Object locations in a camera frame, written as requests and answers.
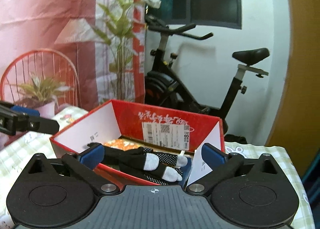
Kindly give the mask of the orange printed package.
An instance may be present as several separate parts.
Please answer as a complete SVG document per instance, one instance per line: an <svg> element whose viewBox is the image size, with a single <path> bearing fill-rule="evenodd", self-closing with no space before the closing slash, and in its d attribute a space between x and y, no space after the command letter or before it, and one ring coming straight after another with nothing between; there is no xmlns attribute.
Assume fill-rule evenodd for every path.
<svg viewBox="0 0 320 229"><path fill-rule="evenodd" d="M141 147L142 145L134 143L126 139L114 139L103 143L104 146L116 148L123 151L133 150Z"/></svg>

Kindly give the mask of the teal curtain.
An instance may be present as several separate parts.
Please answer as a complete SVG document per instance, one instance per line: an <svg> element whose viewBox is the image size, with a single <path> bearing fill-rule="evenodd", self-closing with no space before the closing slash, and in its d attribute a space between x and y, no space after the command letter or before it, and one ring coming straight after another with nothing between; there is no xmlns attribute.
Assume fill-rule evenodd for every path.
<svg viewBox="0 0 320 229"><path fill-rule="evenodd" d="M312 209L319 205L319 175L319 155L317 155L302 178L302 183Z"/></svg>

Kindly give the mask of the wooden door panel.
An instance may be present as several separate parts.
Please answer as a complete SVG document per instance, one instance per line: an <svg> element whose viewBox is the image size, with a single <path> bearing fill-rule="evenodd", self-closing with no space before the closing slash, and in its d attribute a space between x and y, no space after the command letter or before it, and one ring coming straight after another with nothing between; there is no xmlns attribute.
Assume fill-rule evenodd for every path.
<svg viewBox="0 0 320 229"><path fill-rule="evenodd" d="M285 148L303 176L319 151L319 0L289 1L289 62L267 145Z"/></svg>

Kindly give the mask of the white shipping label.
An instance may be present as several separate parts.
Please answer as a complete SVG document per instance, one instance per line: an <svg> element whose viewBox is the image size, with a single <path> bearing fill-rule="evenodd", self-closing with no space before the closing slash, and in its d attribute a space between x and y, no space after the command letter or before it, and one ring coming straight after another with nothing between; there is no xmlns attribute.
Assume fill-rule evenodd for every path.
<svg viewBox="0 0 320 229"><path fill-rule="evenodd" d="M142 122L143 141L174 150L189 150L190 126Z"/></svg>

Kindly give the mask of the printed red backdrop cloth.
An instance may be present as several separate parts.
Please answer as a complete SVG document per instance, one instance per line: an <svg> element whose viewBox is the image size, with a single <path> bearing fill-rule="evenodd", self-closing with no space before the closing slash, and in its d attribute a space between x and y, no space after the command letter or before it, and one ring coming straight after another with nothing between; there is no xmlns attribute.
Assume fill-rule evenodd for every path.
<svg viewBox="0 0 320 229"><path fill-rule="evenodd" d="M1 0L1 100L52 117L143 102L143 0Z"/></svg>

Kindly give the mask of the red strawberry cardboard box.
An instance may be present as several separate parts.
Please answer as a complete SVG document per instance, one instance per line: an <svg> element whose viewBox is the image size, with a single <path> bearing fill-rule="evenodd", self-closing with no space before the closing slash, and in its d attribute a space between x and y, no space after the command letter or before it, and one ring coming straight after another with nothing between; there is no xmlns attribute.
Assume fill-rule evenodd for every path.
<svg viewBox="0 0 320 229"><path fill-rule="evenodd" d="M189 125L189 150L174 150L144 142L142 122ZM225 149L222 121L218 117L120 100L110 100L90 111L53 135L50 142L56 156L60 158L67 152L79 154L88 149L90 143L103 145L114 139L126 139L156 152L187 157L188 164L181 168L183 180L177 185L195 181L210 172L209 166L201 157L201 148L205 143L220 151ZM102 163L93 171L120 188L126 185L159 185L123 173L116 166L109 167Z"/></svg>

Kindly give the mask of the black white dotted gloves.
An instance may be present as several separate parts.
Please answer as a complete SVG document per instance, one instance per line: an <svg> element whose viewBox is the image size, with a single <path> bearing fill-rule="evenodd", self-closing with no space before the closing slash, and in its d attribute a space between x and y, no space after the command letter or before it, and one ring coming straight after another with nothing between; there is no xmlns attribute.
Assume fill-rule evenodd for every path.
<svg viewBox="0 0 320 229"><path fill-rule="evenodd" d="M104 152L103 165L116 166L123 173L159 185L176 185L181 182L181 168L188 164L185 156L156 152L142 146L126 151L104 146Z"/></svg>

